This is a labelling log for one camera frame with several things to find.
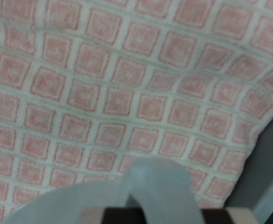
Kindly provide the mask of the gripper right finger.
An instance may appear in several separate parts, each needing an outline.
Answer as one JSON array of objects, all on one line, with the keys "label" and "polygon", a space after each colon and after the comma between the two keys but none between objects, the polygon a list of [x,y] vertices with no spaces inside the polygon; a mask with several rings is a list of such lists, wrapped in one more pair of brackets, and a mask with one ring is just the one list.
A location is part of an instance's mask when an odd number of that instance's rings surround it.
[{"label": "gripper right finger", "polygon": [[248,208],[202,209],[206,224],[259,224]]}]

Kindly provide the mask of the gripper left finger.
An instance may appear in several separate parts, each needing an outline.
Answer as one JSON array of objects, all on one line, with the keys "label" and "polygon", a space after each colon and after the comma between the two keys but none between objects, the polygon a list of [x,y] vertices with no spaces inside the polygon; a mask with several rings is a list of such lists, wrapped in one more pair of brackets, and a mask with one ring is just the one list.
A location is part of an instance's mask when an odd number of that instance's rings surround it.
[{"label": "gripper left finger", "polygon": [[136,207],[87,207],[80,213],[79,224],[146,224],[146,218]]}]

